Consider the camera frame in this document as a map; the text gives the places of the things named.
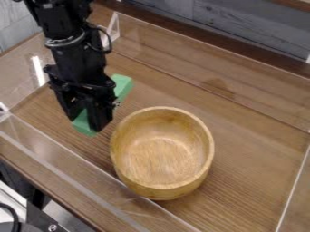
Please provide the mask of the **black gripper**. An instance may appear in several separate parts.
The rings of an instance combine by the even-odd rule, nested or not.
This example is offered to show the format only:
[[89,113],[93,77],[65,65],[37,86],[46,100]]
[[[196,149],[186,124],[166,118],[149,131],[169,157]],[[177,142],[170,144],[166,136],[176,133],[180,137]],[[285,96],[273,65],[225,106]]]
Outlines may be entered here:
[[55,60],[45,68],[58,102],[71,121],[87,110],[90,128],[101,132],[113,121],[115,81],[105,73],[110,53],[99,33],[50,35],[46,48]]

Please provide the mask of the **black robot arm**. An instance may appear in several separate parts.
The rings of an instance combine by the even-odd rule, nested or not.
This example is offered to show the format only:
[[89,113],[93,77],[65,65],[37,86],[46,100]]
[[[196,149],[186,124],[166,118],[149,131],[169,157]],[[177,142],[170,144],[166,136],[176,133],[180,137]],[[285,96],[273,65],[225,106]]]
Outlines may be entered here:
[[93,131],[113,121],[115,81],[105,73],[113,43],[106,31],[89,22],[94,0],[15,0],[23,2],[43,29],[46,48],[55,62],[45,67],[49,85],[70,120],[81,114]]

